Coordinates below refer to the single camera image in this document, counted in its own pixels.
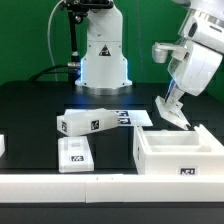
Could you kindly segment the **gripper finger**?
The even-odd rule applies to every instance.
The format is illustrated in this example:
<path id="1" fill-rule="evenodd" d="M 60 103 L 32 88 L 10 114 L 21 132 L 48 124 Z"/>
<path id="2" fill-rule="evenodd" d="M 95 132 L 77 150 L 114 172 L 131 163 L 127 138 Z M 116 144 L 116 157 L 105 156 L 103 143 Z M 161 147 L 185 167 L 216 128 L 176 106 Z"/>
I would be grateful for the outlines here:
<path id="1" fill-rule="evenodd" d="M 171 87 L 165 97 L 165 103 L 169 106 L 175 106 L 183 94 L 184 92 L 177 86 Z"/>

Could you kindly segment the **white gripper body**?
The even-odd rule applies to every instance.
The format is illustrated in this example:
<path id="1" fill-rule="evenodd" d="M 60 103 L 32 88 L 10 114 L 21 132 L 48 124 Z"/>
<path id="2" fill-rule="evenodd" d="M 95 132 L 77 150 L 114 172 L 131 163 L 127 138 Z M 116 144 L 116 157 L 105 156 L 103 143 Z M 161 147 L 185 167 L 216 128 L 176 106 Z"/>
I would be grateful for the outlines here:
<path id="1" fill-rule="evenodd" d="M 171 59 L 168 72 L 179 89 L 198 96 L 212 79 L 223 56 L 190 40 L 183 41 L 180 46 L 187 52 L 182 61 Z"/>

